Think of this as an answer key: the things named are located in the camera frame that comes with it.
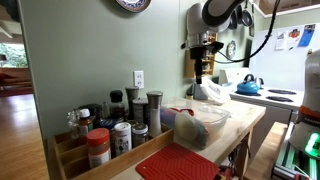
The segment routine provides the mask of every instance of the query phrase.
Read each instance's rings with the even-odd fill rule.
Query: white wall
[[[134,70],[145,73],[140,97],[151,90],[163,91],[164,98],[184,97],[194,80],[183,78],[180,45],[186,38],[187,9],[196,2],[151,1],[145,11],[131,13],[116,1],[20,0],[43,138],[68,130],[69,110],[109,101],[111,90],[122,90],[126,103],[124,88],[133,84]],[[236,58],[241,58],[247,34],[240,27],[218,38],[226,44],[236,40]],[[216,65],[215,71],[222,67]]]

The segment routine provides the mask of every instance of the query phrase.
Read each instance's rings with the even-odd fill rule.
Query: black lid
[[[110,92],[111,102],[121,102],[122,101],[122,91],[114,90]]]

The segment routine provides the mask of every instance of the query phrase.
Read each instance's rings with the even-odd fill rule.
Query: stovetop
[[[282,90],[282,94],[270,92],[269,90]],[[291,110],[299,110],[299,107],[302,104],[304,92],[302,91],[293,91],[288,89],[280,89],[274,87],[264,87],[260,89],[258,93],[261,96],[246,96],[237,94],[234,88],[229,88],[229,93],[232,99],[239,99],[244,101],[251,101],[253,103],[266,104],[270,106],[277,106]],[[284,101],[276,101],[274,97],[280,97]]]

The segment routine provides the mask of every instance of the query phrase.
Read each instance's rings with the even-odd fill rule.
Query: robotic arm
[[[210,43],[209,34],[226,30],[230,23],[233,10],[244,0],[208,0],[197,3],[189,8],[187,13],[188,37],[181,48],[190,49],[190,58],[195,59],[195,74],[197,84],[201,84],[202,61],[206,51],[213,54],[223,48],[223,43]]]

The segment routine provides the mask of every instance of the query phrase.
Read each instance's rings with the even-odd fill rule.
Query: kitchen counter
[[[224,133],[221,138],[204,150],[196,148],[177,136],[174,137],[174,141],[216,164],[221,164],[242,139],[248,138],[250,142],[250,132],[255,124],[264,116],[266,108],[234,100],[230,100],[222,106],[217,106],[217,108],[231,112],[231,117],[227,120]],[[241,157],[239,157],[238,160],[240,177],[242,177],[246,170],[246,155],[246,149],[240,150]],[[140,174],[135,170],[137,164],[139,164],[139,162],[112,179],[142,179]]]

